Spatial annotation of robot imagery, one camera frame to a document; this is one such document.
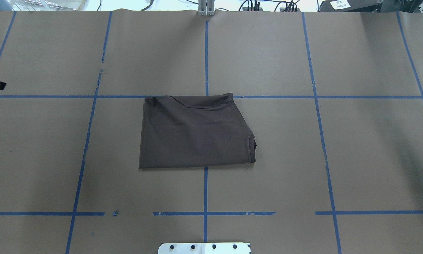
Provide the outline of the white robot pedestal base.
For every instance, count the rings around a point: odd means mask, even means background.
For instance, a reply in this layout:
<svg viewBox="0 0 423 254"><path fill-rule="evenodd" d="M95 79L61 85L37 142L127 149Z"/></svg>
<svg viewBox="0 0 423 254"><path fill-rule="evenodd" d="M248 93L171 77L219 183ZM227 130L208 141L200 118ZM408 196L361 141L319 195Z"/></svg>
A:
<svg viewBox="0 0 423 254"><path fill-rule="evenodd" d="M250 254L251 245L245 242L164 243L158 254Z"/></svg>

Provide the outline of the clear plastic bag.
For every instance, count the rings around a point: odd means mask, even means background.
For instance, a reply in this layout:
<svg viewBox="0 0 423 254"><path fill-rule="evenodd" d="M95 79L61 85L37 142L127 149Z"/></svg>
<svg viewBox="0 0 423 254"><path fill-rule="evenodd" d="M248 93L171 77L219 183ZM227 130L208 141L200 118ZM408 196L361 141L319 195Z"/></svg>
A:
<svg viewBox="0 0 423 254"><path fill-rule="evenodd" d="M87 0L7 0L13 10L76 11L83 10Z"/></svg>

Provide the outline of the brown paper table cover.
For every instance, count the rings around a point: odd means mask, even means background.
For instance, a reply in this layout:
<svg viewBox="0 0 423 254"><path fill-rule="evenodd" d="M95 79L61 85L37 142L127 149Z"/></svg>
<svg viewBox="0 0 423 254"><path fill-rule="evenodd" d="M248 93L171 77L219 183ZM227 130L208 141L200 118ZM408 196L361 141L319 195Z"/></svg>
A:
<svg viewBox="0 0 423 254"><path fill-rule="evenodd" d="M0 254L423 254L423 13L0 12ZM146 96L221 95L256 163L141 170Z"/></svg>

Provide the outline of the aluminium frame post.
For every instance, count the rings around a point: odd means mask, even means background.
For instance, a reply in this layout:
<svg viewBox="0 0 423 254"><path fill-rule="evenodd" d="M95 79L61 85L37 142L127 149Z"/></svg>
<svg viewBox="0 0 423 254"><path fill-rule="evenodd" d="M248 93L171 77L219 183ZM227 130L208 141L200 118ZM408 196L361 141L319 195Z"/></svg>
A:
<svg viewBox="0 0 423 254"><path fill-rule="evenodd" d="M215 0L198 0L198 16L214 16L216 13Z"/></svg>

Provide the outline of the brown t-shirt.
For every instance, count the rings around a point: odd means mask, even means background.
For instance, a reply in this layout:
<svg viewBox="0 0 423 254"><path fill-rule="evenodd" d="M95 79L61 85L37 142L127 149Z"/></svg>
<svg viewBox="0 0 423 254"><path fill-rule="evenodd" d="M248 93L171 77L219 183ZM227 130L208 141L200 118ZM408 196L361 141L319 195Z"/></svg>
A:
<svg viewBox="0 0 423 254"><path fill-rule="evenodd" d="M250 164L256 146L232 93L145 98L140 169Z"/></svg>

